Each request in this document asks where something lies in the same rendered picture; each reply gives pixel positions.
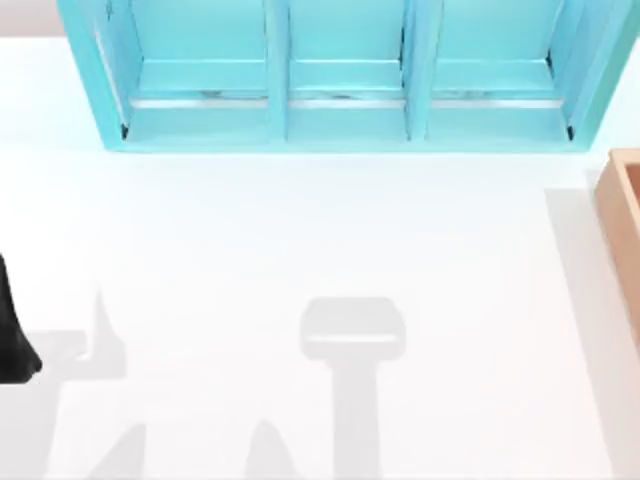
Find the salmon-coloured shallow box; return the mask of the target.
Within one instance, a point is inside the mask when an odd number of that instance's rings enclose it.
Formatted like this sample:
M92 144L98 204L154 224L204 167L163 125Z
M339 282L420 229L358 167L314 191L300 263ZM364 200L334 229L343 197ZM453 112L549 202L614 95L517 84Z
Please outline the salmon-coloured shallow box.
M640 148L609 151L595 201L640 354Z

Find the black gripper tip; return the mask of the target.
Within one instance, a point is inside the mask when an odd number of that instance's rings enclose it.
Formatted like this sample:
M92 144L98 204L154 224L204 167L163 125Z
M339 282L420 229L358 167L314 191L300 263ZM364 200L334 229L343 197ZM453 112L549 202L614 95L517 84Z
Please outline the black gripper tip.
M43 362L17 317L4 257L0 254L0 384L24 384Z

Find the light blue rack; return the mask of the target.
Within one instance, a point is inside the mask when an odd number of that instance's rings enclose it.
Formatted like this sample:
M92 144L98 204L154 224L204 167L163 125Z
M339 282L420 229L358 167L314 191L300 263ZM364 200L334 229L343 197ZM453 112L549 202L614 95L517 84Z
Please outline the light blue rack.
M56 0L104 147L581 152L640 0Z

